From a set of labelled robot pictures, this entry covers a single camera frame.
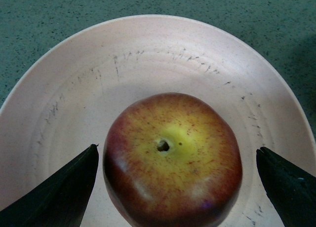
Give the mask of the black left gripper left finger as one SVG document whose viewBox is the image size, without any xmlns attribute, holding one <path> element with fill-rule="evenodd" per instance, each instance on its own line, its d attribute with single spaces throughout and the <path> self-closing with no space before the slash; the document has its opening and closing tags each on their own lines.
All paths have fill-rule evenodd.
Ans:
<svg viewBox="0 0 316 227">
<path fill-rule="evenodd" d="M 81 225 L 99 162 L 92 144 L 48 179 L 0 212 L 2 227 Z"/>
</svg>

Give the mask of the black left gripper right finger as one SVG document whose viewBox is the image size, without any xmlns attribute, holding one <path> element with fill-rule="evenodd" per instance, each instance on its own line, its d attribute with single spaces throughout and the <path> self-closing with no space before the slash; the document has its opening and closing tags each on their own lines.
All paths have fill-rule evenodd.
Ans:
<svg viewBox="0 0 316 227">
<path fill-rule="evenodd" d="M 284 226 L 316 225 L 316 178 L 267 147 L 256 151 L 258 173 Z"/>
</svg>

